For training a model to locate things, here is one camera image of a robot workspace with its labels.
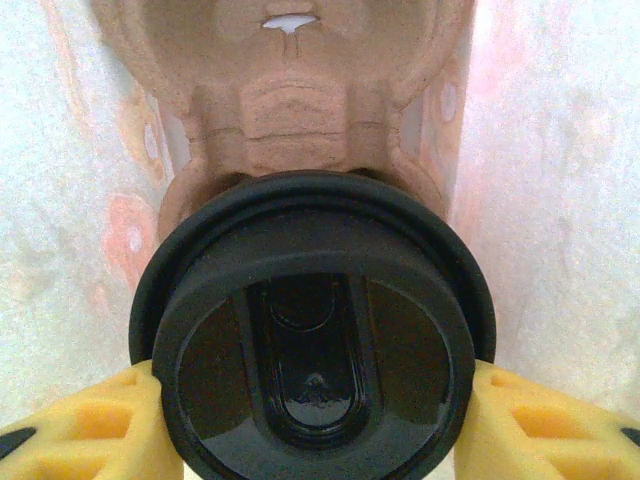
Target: mottled surface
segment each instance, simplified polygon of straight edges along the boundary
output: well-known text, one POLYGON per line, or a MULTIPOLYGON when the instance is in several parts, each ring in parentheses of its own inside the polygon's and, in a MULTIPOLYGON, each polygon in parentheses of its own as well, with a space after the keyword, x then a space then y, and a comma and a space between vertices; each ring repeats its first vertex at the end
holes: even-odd
MULTIPOLYGON (((480 0, 464 114, 466 64, 452 59, 409 147, 455 185, 498 363, 636 418, 639 20, 632 0, 480 0)), ((127 366, 132 294, 184 165, 168 152, 184 149, 85 2, 3 0, 0 25, 4 425, 127 366)))

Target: black lid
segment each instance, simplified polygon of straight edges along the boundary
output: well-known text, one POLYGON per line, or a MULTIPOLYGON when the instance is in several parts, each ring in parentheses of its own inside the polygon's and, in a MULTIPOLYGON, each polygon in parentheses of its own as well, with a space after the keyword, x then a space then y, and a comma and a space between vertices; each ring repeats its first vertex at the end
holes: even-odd
POLYGON ((306 172, 234 189, 163 243, 130 349, 152 353, 171 438, 204 478, 422 478, 494 332, 441 220, 382 183, 306 172))

